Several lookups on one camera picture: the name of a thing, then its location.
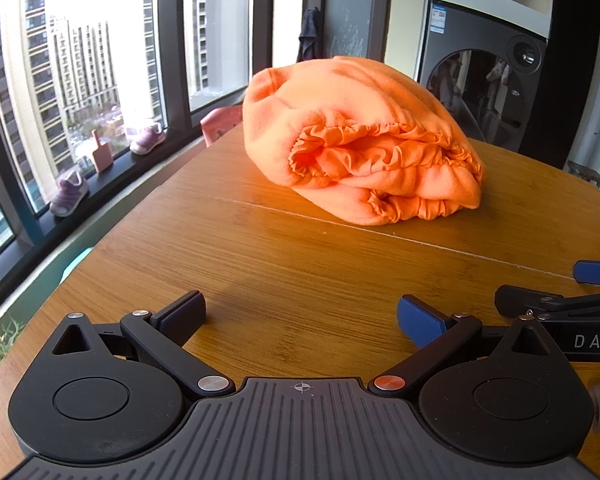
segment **pink chair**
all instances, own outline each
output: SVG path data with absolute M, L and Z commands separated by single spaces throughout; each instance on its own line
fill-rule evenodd
M 242 122 L 242 105 L 216 108 L 200 121 L 207 147 Z

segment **orange fabric bundle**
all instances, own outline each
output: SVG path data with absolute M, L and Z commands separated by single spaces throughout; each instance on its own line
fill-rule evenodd
M 430 220 L 480 205 L 484 166 L 464 133 L 432 94 L 380 62 L 263 70 L 243 117 L 262 173 L 348 222 Z

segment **hanging dark cloth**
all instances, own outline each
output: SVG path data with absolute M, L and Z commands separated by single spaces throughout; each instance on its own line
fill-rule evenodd
M 319 22 L 320 10 L 317 7 L 305 10 L 302 15 L 302 29 L 298 37 L 300 49 L 298 50 L 297 62 L 322 57 L 322 38 L 318 30 Z

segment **wooden table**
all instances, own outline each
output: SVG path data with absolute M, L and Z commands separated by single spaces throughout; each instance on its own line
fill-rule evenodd
M 52 294 L 0 366 L 0 478 L 22 458 L 7 419 L 18 380 L 69 312 L 113 322 L 203 291 L 208 323 L 186 349 L 228 374 L 361 376 L 414 345 L 395 319 L 415 294 L 441 311 L 506 324 L 499 285 L 567 296 L 600 288 L 571 278 L 600 259 L 600 192 L 540 162 L 476 142 L 488 168 L 478 210 L 379 228 L 345 224 L 269 183 L 240 127 L 154 190 Z M 600 364 L 574 364 L 587 385 Z M 600 475 L 600 434 L 580 458 Z

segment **table seam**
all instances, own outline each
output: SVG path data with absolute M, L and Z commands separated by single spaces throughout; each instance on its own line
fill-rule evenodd
M 470 257 L 478 258 L 480 260 L 485 260 L 485 261 L 488 261 L 488 262 L 494 262 L 494 263 L 498 263 L 498 264 L 504 264 L 504 265 L 508 265 L 508 266 L 513 266 L 513 267 L 516 267 L 517 269 L 533 270 L 535 272 L 541 272 L 541 273 L 547 274 L 549 276 L 554 276 L 556 278 L 563 278 L 565 280 L 569 280 L 570 282 L 575 282 L 575 280 L 573 279 L 572 276 L 565 276 L 563 274 L 558 274 L 557 272 L 551 272 L 550 270 L 536 269 L 535 267 L 529 267 L 529 266 L 525 266 L 525 265 L 522 265 L 522 264 L 515 264 L 513 262 L 507 262 L 505 260 L 499 260 L 497 258 L 491 258 L 490 256 L 484 256 L 483 254 L 470 253 L 468 251 L 462 251 L 460 249 L 454 249 L 454 248 L 451 248 L 451 247 L 445 247 L 445 246 L 442 246 L 442 245 L 432 244 L 430 242 L 423 242 L 422 240 L 416 240 L 414 238 L 405 238 L 405 237 L 394 235 L 394 234 L 390 234 L 390 233 L 383 233 L 381 231 L 373 231 L 373 230 L 370 230 L 370 229 L 366 229 L 366 228 L 364 228 L 362 226 L 357 226 L 357 225 L 352 225 L 352 224 L 343 224 L 343 223 L 336 222 L 336 221 L 333 221 L 333 220 L 325 220 L 323 218 L 316 218 L 314 216 L 303 215 L 301 213 L 295 213 L 295 212 L 292 212 L 292 211 L 285 211 L 283 209 L 276 209 L 276 208 L 270 207 L 270 206 L 265 206 L 265 205 L 260 205 L 260 204 L 254 204 L 254 203 L 251 203 L 251 202 L 244 202 L 242 200 L 236 200 L 235 198 L 226 198 L 226 197 L 222 197 L 222 196 L 209 195 L 209 194 L 206 194 L 206 193 L 200 193 L 199 191 L 192 191 L 192 190 L 189 190 L 189 192 L 193 193 L 193 194 L 196 194 L 196 195 L 199 195 L 199 196 L 204 196 L 204 197 L 207 197 L 207 198 L 215 198 L 215 199 L 218 199 L 218 200 L 222 200 L 224 202 L 231 202 L 231 203 L 235 203 L 235 204 L 252 206 L 252 207 L 256 207 L 256 208 L 259 208 L 259 209 L 264 209 L 264 210 L 267 210 L 267 211 L 275 211 L 277 213 L 283 213 L 283 214 L 288 214 L 288 215 L 291 215 L 291 216 L 296 216 L 298 218 L 305 218 L 305 219 L 308 219 L 308 220 L 315 220 L 315 221 L 318 221 L 318 222 L 324 222 L 324 223 L 327 223 L 327 224 L 330 224 L 330 225 L 339 226 L 339 227 L 347 227 L 347 228 L 350 228 L 350 229 L 356 229 L 357 231 L 362 231 L 362 232 L 365 232 L 365 233 L 371 233 L 371 234 L 375 234 L 375 235 L 386 236 L 386 237 L 389 237 L 389 238 L 394 238 L 396 240 L 403 240 L 405 242 L 412 242 L 414 244 L 419 244 L 419 245 L 422 245 L 422 246 L 425 246 L 425 247 L 431 247 L 431 248 L 434 248 L 434 249 L 440 249 L 442 251 L 449 251 L 449 252 L 452 252 L 452 253 L 455 253 L 455 254 L 462 254 L 464 256 L 470 256 Z

